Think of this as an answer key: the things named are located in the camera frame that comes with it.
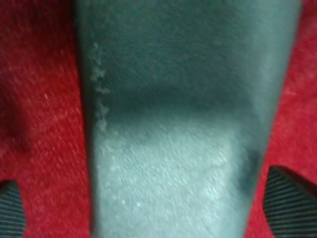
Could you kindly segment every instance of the black ribbed object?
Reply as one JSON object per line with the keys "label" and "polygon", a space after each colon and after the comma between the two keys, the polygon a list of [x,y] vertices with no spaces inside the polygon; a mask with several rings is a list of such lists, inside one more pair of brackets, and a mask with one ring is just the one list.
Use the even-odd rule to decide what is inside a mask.
{"label": "black ribbed object", "polygon": [[25,216],[17,184],[7,182],[0,188],[0,238],[21,238]]}
{"label": "black ribbed object", "polygon": [[276,238],[317,238],[317,199],[281,167],[270,167],[264,213]]}

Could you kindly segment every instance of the gray plastic object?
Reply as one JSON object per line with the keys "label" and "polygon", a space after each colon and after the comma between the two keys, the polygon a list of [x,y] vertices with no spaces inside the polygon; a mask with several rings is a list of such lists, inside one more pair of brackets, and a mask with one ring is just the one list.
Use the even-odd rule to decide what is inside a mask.
{"label": "gray plastic object", "polygon": [[308,189],[284,168],[270,167],[265,195],[264,213],[276,238],[316,238],[316,186]]}
{"label": "gray plastic object", "polygon": [[77,0],[92,238],[241,238],[300,0]]}
{"label": "gray plastic object", "polygon": [[0,187],[0,238],[22,238],[25,216],[18,185],[14,181]]}

